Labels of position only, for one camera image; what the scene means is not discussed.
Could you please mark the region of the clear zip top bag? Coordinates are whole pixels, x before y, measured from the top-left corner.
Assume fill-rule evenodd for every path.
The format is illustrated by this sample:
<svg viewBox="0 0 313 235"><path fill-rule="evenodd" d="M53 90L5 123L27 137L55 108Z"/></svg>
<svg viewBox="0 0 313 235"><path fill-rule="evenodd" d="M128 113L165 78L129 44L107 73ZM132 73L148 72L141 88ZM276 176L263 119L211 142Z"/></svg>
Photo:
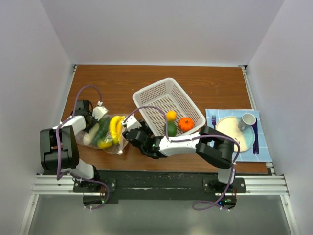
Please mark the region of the clear zip top bag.
<svg viewBox="0 0 313 235"><path fill-rule="evenodd" d="M122 122L127 114L106 114L89 131L80 131L76 141L81 146L100 149L110 154L121 155L128 144L122 137L125 127Z"/></svg>

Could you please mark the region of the fake orange fruit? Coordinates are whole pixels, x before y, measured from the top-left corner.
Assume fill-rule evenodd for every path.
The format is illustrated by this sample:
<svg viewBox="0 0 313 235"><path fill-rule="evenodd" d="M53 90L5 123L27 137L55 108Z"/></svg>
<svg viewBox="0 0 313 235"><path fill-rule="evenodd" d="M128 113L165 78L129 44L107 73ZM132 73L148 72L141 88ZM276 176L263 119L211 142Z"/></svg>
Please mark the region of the fake orange fruit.
<svg viewBox="0 0 313 235"><path fill-rule="evenodd" d="M174 110L170 110L167 112L166 116L169 122L174 122L177 118L177 113Z"/></svg>

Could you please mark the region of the white perforated plastic basket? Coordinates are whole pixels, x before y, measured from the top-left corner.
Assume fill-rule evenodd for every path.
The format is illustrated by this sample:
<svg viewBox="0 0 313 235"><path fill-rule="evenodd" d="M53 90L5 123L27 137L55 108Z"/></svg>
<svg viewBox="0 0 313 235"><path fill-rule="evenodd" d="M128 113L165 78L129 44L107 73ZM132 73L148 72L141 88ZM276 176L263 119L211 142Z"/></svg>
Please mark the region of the white perforated plastic basket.
<svg viewBox="0 0 313 235"><path fill-rule="evenodd" d="M139 111L156 136L165 135L165 117L155 107L164 113L168 113L170 110L175 111L177 114L174 121L176 126L181 118L191 118L194 123L193 128L187 132L178 129L177 136L190 135L206 124L202 112L173 78L165 78L140 89L133 94L133 101L136 107L152 106L152 108L144 108Z"/></svg>

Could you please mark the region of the green fake avocado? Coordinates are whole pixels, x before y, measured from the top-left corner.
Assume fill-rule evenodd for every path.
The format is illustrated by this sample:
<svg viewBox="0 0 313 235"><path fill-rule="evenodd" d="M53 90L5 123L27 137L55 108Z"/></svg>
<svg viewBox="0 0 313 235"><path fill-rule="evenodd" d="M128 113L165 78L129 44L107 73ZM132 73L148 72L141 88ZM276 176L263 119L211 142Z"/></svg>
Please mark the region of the green fake avocado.
<svg viewBox="0 0 313 235"><path fill-rule="evenodd" d="M174 137L177 134L177 127L174 122L168 122L168 136Z"/></svg>

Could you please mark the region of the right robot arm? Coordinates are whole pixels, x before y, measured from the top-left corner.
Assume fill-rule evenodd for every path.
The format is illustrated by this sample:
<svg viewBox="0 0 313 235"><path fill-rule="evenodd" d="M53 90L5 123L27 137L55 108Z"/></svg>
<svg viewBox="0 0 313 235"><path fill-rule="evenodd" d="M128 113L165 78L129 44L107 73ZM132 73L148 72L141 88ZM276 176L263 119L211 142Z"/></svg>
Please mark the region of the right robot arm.
<svg viewBox="0 0 313 235"><path fill-rule="evenodd" d="M210 165L219 169L218 187L230 192L235 187L234 165L240 153L239 143L211 127L205 126L189 136L152 136L149 127L138 121L122 122L126 128L123 137L140 150L141 154L153 159L172 155L196 153Z"/></svg>

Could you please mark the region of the orange fake pumpkin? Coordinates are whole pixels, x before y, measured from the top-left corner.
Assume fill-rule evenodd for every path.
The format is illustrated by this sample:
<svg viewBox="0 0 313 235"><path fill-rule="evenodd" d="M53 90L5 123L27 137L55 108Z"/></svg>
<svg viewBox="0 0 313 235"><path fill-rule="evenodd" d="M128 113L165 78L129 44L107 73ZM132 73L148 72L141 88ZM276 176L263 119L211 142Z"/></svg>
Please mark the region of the orange fake pumpkin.
<svg viewBox="0 0 313 235"><path fill-rule="evenodd" d="M182 117L178 122L178 128L182 132L188 132L194 127L194 122L189 117Z"/></svg>

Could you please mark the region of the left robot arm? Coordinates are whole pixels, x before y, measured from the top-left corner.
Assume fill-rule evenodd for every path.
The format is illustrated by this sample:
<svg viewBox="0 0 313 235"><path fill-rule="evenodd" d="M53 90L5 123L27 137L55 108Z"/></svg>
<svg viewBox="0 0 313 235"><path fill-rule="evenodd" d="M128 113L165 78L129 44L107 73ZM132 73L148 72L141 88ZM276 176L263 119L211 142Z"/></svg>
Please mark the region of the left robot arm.
<svg viewBox="0 0 313 235"><path fill-rule="evenodd" d="M78 187L90 192L101 188L101 180L96 168L80 159L76 135L83 130L90 131L96 125L92 116L92 104L88 100L79 100L75 116L61 127L55 126L40 131L40 157L42 168L55 173L74 174Z"/></svg>

